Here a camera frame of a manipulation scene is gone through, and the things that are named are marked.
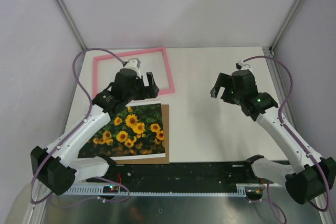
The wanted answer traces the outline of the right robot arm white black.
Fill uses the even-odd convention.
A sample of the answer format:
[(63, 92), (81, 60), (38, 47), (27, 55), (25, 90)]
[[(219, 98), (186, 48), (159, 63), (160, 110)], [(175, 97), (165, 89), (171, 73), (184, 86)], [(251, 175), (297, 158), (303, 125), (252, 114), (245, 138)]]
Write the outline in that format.
[(324, 158), (316, 152), (279, 114), (277, 102), (268, 93), (257, 90), (255, 77), (247, 69), (231, 75), (220, 73), (210, 94), (241, 107), (242, 112), (261, 126), (285, 154), (288, 165), (268, 160), (262, 155), (246, 159), (242, 169), (243, 179), (254, 183), (265, 178), (286, 188), (291, 198), (303, 205), (332, 189), (335, 181), (335, 160)]

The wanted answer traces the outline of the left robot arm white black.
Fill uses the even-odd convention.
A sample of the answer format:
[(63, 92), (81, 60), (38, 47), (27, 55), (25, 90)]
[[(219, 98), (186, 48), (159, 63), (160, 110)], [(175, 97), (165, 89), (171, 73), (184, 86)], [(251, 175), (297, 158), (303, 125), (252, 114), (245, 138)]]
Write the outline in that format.
[(78, 125), (46, 148), (36, 146), (30, 153), (33, 179), (39, 180), (55, 195), (62, 195), (75, 182), (100, 177), (105, 182), (115, 178), (115, 162), (107, 157), (79, 160), (80, 149), (93, 135), (125, 109), (131, 101), (156, 98), (159, 88), (153, 74), (147, 72), (149, 84), (138, 75), (137, 68), (122, 68), (114, 82), (90, 102), (88, 112)]

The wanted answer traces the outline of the pink wooden picture frame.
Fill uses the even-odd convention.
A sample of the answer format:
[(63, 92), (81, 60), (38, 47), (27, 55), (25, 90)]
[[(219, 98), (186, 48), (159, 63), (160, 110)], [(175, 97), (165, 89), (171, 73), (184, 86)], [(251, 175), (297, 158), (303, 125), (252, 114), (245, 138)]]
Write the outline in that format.
[[(115, 53), (124, 61), (138, 58), (141, 62), (140, 71), (144, 82), (148, 84), (147, 72), (152, 72), (154, 81), (159, 87), (159, 95), (175, 92), (170, 64), (165, 47), (136, 50), (117, 50)], [(114, 80), (120, 63), (112, 55), (95, 56), (93, 58), (92, 95), (95, 96)]]

